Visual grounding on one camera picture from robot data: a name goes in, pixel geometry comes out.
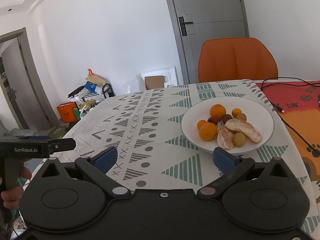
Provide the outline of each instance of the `door frame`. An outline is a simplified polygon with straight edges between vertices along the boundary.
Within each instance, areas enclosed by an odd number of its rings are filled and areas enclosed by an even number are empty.
[[[243,14],[243,18],[244,18],[245,35],[247,38],[249,38],[248,20],[247,20],[247,13],[245,11],[244,0],[241,0],[240,3],[241,3],[242,14]],[[181,31],[180,31],[180,24],[179,24],[179,19],[178,19],[177,12],[176,12],[176,9],[174,6],[174,1],[167,0],[167,4],[168,4],[169,14],[170,14],[171,22],[172,22],[174,37],[175,37],[175,40],[177,43],[177,49],[178,49],[178,55],[179,55],[179,60],[180,60],[183,82],[184,82],[184,84],[190,84],[189,76],[188,76],[187,60],[186,60],[186,55],[184,53],[182,36],[181,36]]]
[[[38,76],[37,70],[36,70],[36,66],[35,63],[33,61],[32,55],[31,55],[31,50],[30,50],[30,46],[29,46],[29,42],[28,42],[28,36],[27,36],[27,30],[26,28],[22,28],[10,33],[6,33],[4,35],[0,35],[0,44],[15,38],[19,38],[21,47],[20,47],[20,52],[22,52],[22,61],[25,65],[26,68],[26,73],[31,85],[31,88],[36,96],[36,99],[42,109],[42,111],[44,112],[44,115],[46,115],[47,120],[49,122],[49,124],[53,127],[53,126],[57,126],[59,125],[59,120],[56,116],[56,114],[54,113],[51,104],[49,103],[49,100],[47,98],[47,95],[44,92],[43,86],[41,84],[40,78]],[[14,119],[16,120],[18,126],[20,129],[23,129],[23,126],[17,116],[17,114],[15,113],[12,104],[9,100],[9,97],[5,91],[4,85],[2,84],[2,82],[0,82],[0,86],[1,89],[4,93],[4,97],[5,100],[7,101],[7,104],[13,114]]]

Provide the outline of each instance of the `brown cardboard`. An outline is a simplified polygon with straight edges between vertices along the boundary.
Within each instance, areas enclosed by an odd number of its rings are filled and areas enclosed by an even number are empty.
[[[146,89],[164,88],[163,76],[145,77]]]

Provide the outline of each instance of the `doorway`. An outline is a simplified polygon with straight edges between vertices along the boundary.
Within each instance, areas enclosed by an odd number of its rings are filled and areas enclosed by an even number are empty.
[[[58,125],[34,66],[26,29],[0,36],[0,82],[20,129],[35,132]]]
[[[243,0],[167,0],[183,81],[197,83],[203,43],[249,37]]]

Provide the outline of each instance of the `chair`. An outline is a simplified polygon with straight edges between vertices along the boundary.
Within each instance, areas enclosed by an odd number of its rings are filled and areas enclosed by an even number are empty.
[[[199,82],[272,77],[278,77],[277,64],[257,39],[215,39],[202,45],[198,63]]]

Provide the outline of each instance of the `hand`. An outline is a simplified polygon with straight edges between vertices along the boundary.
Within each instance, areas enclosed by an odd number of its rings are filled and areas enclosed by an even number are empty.
[[[31,179],[32,173],[28,168],[23,167],[19,177],[24,179]],[[1,192],[1,198],[4,200],[3,206],[5,208],[9,208],[13,210],[17,209],[19,207],[19,200],[22,194],[23,194],[23,187],[20,185],[16,185],[12,189]]]

